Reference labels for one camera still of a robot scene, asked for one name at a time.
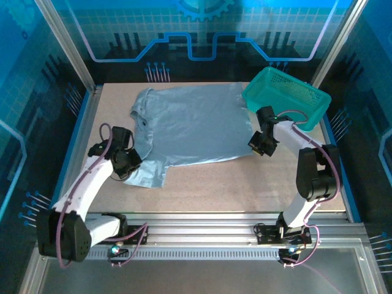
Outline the grey-blue t-shirt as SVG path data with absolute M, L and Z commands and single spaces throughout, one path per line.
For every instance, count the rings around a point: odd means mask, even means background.
M 140 167 L 125 181 L 163 187 L 169 167 L 248 156 L 253 135 L 241 83 L 144 89 L 130 109 Z

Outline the teal plastic basket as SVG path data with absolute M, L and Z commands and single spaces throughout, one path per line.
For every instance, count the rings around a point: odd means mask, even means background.
M 310 132 L 319 123 L 331 103 L 331 96 L 308 83 L 273 67 L 261 70 L 242 93 L 248 110 L 255 113 L 271 106 L 275 114 L 288 114 L 298 121 L 299 128 Z

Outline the small LED connector board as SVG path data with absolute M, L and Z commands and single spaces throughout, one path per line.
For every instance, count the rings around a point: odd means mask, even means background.
M 129 251 L 125 247 L 123 247 L 122 243 L 118 243 L 113 245 L 108 250 L 108 258 L 116 258 L 116 257 L 126 257 Z
M 278 252 L 279 257 L 281 259 L 291 258 L 294 260 L 298 260 L 302 249 L 303 249 L 302 247 L 288 247 L 288 248 L 279 249 L 279 252 Z

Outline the grey metal panel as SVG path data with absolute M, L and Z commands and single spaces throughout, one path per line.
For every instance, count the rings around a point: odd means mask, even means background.
M 330 254 L 297 268 L 263 261 L 51 262 L 39 294 L 377 294 L 351 257 Z

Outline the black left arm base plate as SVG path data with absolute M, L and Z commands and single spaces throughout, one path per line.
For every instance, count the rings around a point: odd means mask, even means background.
M 123 244 L 125 245 L 137 245 L 139 240 L 141 245 L 146 245 L 148 240 L 148 229 L 149 226 L 147 225 L 144 228 L 143 225 L 128 225 L 127 234 L 131 235 L 130 238 L 122 240 Z

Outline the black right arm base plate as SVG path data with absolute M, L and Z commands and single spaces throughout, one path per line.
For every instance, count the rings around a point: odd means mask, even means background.
M 312 244 L 310 229 L 305 226 L 299 228 L 284 228 L 281 225 L 266 225 L 257 223 L 253 226 L 257 244 Z

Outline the aluminium mounting rail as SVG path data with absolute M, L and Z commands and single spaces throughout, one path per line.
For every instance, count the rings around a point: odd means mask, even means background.
M 148 224 L 148 246 L 255 247 L 253 226 L 274 225 L 278 213 L 126 213 L 131 225 Z M 317 211 L 309 220 L 320 230 L 320 247 L 367 244 L 362 223 L 350 222 L 342 211 Z

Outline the aluminium frame post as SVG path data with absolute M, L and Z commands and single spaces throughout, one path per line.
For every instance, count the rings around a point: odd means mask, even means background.
M 66 26 L 61 20 L 51 0 L 34 0 L 45 21 L 49 25 L 63 52 L 69 59 L 73 69 L 77 73 L 84 87 L 90 94 L 96 91 L 96 84 L 89 70 L 79 54 Z
M 342 23 L 338 27 L 337 33 L 335 33 L 333 41 L 328 47 L 326 55 L 322 58 L 321 63 L 312 77 L 311 85 L 313 87 L 319 88 L 322 84 L 322 81 L 330 71 L 368 1 L 369 0 L 352 0 Z

